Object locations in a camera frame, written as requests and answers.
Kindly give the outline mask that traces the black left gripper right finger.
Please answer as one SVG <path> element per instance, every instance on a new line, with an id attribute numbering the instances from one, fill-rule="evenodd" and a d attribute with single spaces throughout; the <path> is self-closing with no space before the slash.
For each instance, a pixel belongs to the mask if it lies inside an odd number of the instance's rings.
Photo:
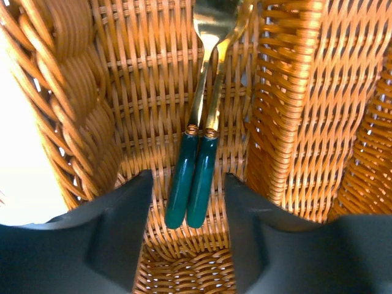
<path id="1" fill-rule="evenodd" d="M 239 293 L 391 292 L 389 215 L 308 221 L 231 173 L 225 206 Z"/>

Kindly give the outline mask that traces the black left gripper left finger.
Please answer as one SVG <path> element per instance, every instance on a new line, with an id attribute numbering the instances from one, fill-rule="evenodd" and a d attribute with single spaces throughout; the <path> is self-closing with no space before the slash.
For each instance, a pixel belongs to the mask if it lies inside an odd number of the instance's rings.
<path id="1" fill-rule="evenodd" d="M 1 226 L 2 293 L 130 293 L 152 198 L 144 170 L 44 224 Z"/>

